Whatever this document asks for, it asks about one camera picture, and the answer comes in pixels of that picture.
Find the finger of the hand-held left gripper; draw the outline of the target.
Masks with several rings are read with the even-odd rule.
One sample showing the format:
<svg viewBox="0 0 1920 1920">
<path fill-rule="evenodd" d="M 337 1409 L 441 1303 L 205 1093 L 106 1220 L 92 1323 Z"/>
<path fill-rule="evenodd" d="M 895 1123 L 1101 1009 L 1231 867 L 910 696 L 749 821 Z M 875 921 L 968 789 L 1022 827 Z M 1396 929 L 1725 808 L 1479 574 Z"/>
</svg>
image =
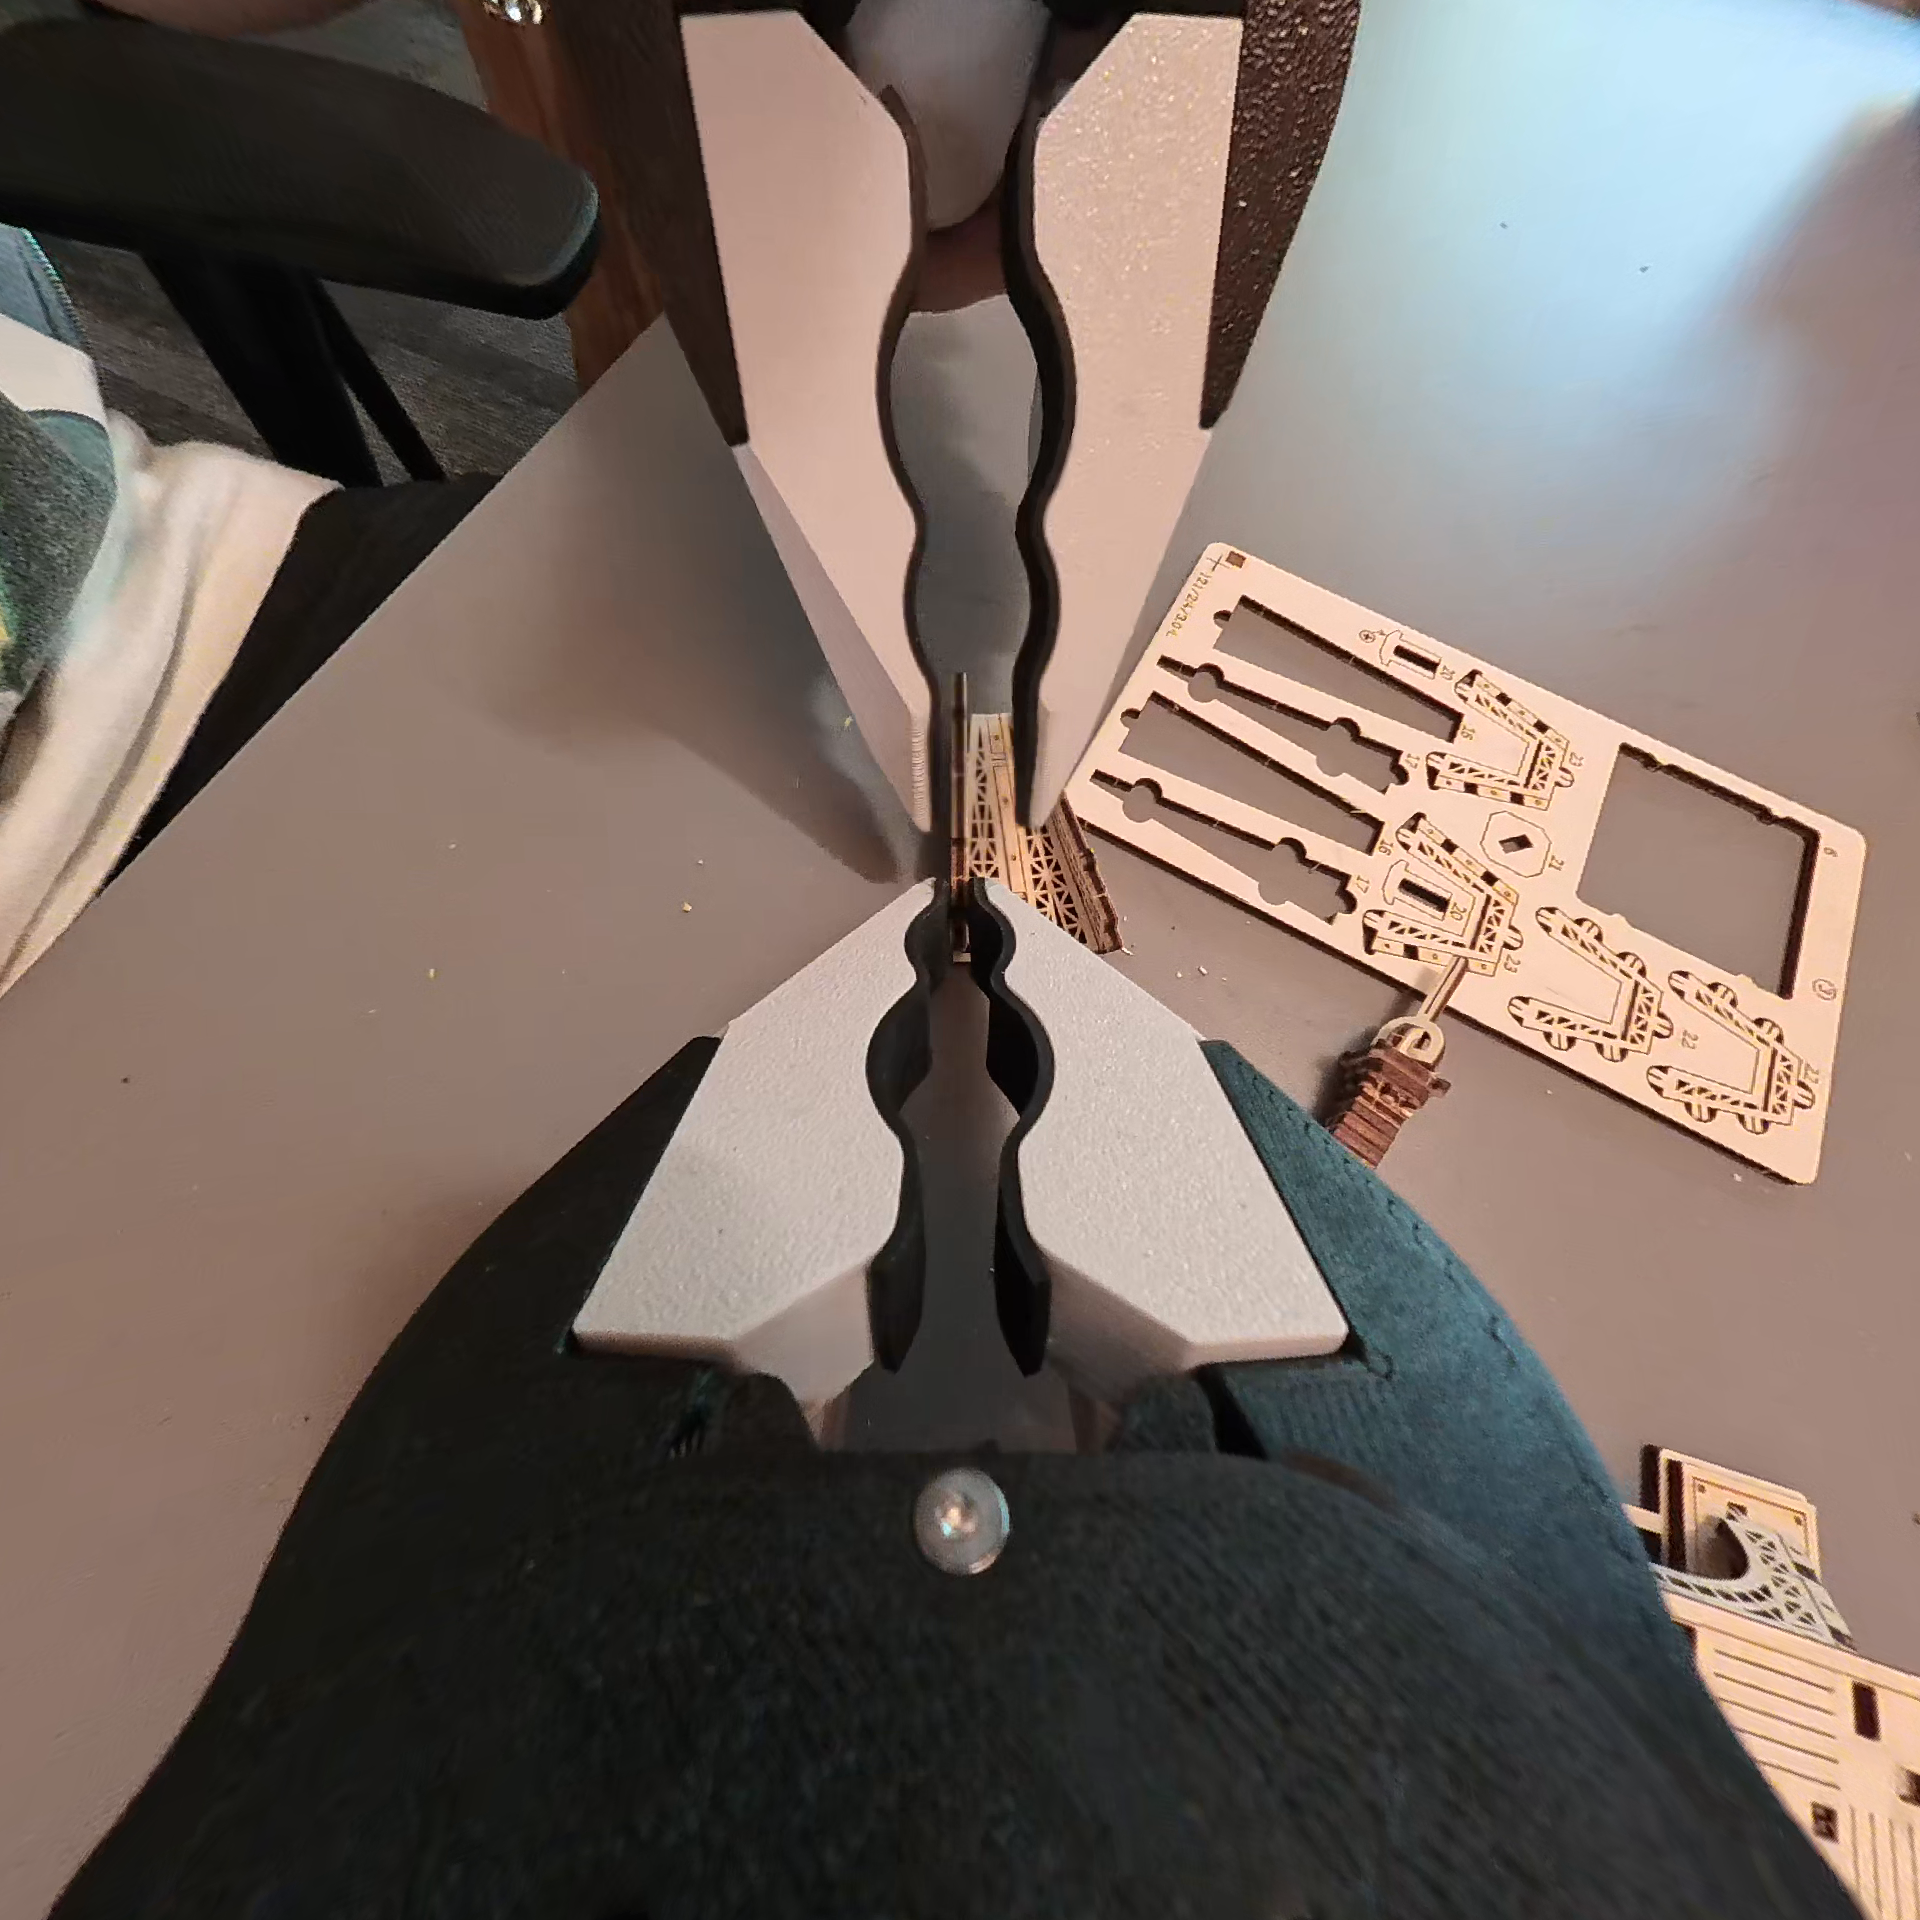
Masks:
<svg viewBox="0 0 1920 1920">
<path fill-rule="evenodd" d="M 1235 13 L 1132 13 L 1029 113 L 1012 160 L 1004 281 L 1039 381 L 1012 687 L 1029 824 L 1098 733 L 1210 441 L 1200 394 L 1240 44 Z"/>
<path fill-rule="evenodd" d="M 893 424 L 925 248 L 915 120 L 800 12 L 688 12 L 682 46 L 745 419 L 729 441 L 855 729 L 930 829 L 925 515 Z"/>
</svg>

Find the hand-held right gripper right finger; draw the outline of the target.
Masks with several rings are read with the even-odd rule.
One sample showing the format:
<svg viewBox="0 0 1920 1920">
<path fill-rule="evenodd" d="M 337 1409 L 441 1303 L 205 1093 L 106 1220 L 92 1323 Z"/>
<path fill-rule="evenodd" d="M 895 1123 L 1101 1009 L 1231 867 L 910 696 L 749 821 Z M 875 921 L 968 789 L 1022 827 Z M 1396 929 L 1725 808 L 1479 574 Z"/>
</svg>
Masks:
<svg viewBox="0 0 1920 1920">
<path fill-rule="evenodd" d="M 1138 1387 L 1335 1353 L 1348 1321 L 1200 1033 L 996 881 L 968 933 L 1016 1116 L 994 1280 L 1022 1371 Z"/>
</svg>

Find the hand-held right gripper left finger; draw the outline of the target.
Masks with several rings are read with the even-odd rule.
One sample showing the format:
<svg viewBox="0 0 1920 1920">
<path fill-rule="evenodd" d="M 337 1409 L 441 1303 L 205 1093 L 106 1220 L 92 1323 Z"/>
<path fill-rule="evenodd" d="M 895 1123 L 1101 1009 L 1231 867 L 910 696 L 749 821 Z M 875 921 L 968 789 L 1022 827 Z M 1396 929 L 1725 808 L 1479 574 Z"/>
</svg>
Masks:
<svg viewBox="0 0 1920 1920">
<path fill-rule="evenodd" d="M 723 1027 L 575 1321 L 581 1345 L 716 1359 L 802 1406 L 902 1367 L 927 1266 L 904 1107 L 949 933 L 947 882 L 915 882 Z"/>
</svg>

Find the grey desk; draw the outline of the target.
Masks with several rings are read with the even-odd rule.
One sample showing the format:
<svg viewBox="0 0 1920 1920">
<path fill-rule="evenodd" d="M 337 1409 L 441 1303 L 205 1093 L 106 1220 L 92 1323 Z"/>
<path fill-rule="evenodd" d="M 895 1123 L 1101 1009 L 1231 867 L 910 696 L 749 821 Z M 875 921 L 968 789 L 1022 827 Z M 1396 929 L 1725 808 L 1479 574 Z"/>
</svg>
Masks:
<svg viewBox="0 0 1920 1920">
<path fill-rule="evenodd" d="M 1453 1021 L 1384 1176 L 1645 1443 L 1812 1493 L 1915 1671 L 1915 26 L 1366 5 L 1143 611 L 1226 540 L 1868 838 L 1813 1184 Z M 227 1654 L 343 1409 L 904 842 L 654 328 L 4 997 L 4 1916 Z"/>
</svg>

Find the person's left hand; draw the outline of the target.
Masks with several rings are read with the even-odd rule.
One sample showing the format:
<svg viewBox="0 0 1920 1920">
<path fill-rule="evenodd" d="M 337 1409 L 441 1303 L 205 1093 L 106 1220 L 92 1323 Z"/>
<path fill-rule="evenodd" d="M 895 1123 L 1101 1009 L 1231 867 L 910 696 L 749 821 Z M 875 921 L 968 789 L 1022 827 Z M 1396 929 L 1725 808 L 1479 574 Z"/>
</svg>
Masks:
<svg viewBox="0 0 1920 1920">
<path fill-rule="evenodd" d="M 941 316 L 1007 294 L 1019 241 L 1019 193 L 1012 173 L 953 225 L 930 227 L 908 296 L 912 316 Z"/>
</svg>

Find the wooden laser-cut parts sheet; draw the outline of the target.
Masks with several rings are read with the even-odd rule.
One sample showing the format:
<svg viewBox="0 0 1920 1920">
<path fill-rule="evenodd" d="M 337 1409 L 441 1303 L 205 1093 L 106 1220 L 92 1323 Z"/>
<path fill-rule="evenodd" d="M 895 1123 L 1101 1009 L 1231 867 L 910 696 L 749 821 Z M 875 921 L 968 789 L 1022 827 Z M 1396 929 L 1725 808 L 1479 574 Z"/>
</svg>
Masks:
<svg viewBox="0 0 1920 1920">
<path fill-rule="evenodd" d="M 1787 827 L 1778 988 L 1605 910 L 1614 774 Z M 1766 1172 L 1812 1184 L 1868 861 L 1830 816 L 1210 543 L 1068 789 L 1076 821 Z"/>
</svg>

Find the black office chair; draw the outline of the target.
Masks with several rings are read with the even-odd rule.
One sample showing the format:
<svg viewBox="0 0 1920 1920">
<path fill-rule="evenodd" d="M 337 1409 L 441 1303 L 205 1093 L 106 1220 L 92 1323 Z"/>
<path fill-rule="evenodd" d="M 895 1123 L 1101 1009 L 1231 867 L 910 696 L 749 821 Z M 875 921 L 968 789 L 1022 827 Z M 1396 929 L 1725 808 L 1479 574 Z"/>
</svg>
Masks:
<svg viewBox="0 0 1920 1920">
<path fill-rule="evenodd" d="M 431 446 L 331 283 L 550 318 L 596 255 L 590 178 L 490 113 L 348 59 L 139 23 L 4 27 L 3 213 L 139 255 L 285 468 L 376 489 Z"/>
</svg>

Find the wooden tower base model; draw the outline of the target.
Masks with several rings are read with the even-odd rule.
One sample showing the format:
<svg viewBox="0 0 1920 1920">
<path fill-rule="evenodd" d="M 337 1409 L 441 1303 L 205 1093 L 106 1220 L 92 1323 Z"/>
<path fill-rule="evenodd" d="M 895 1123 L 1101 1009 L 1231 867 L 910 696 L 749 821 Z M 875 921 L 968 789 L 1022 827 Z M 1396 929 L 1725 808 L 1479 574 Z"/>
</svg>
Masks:
<svg viewBox="0 0 1920 1920">
<path fill-rule="evenodd" d="M 1642 1449 L 1626 1516 L 1748 1757 L 1861 1912 L 1917 1916 L 1917 1681 L 1872 1661 L 1824 1577 L 1816 1504 Z"/>
</svg>

